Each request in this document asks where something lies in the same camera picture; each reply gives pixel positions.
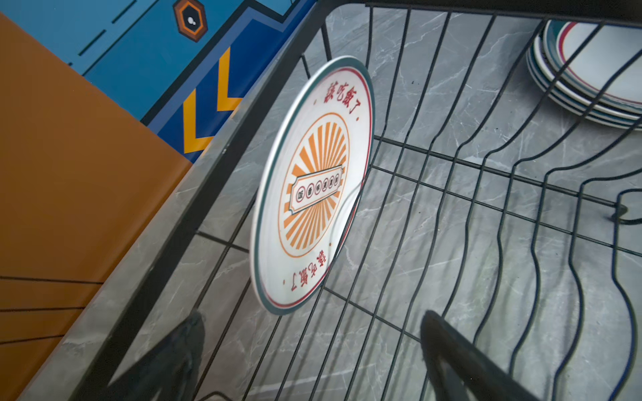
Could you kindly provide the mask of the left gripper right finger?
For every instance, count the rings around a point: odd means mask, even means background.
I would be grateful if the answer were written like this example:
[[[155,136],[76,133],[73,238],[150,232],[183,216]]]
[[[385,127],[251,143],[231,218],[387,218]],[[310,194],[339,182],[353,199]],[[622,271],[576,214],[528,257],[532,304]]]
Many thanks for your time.
[[[535,400],[439,313],[421,320],[421,349],[427,377],[438,400]]]

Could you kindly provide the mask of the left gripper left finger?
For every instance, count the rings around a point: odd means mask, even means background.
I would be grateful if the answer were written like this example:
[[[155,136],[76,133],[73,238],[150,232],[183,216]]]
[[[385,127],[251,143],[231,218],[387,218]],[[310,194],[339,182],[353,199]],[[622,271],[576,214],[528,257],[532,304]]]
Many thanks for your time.
[[[205,327],[192,312],[143,358],[102,391],[100,400],[192,400]]]

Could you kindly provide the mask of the black wire dish rack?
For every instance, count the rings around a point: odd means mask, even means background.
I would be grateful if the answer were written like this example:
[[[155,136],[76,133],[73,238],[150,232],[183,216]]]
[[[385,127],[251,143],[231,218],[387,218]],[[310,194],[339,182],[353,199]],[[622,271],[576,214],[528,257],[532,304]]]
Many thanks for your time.
[[[215,153],[71,395],[107,387],[192,312],[192,400],[435,400],[421,320],[439,313],[541,400],[641,397],[641,118],[627,129],[553,102],[527,54],[551,20],[473,2],[321,1]],[[302,307],[252,285],[252,217],[304,85],[353,56],[374,89],[354,220]]]

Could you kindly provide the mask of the white plate red dotted pattern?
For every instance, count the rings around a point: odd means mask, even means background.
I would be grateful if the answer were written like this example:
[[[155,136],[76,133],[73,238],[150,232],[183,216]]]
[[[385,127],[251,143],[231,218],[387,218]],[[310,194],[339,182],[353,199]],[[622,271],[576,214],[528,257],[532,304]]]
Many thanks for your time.
[[[376,104],[367,68],[334,58],[304,85],[275,137],[257,191],[250,266],[274,315],[302,307],[328,275],[354,220]]]

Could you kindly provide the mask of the white plate striped rim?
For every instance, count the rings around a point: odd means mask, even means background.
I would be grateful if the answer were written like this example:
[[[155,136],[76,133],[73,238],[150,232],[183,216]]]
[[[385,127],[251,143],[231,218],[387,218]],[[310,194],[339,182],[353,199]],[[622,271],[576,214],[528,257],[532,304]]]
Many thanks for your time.
[[[641,29],[551,20],[533,41],[527,66],[553,102],[602,125],[627,129],[641,118]]]

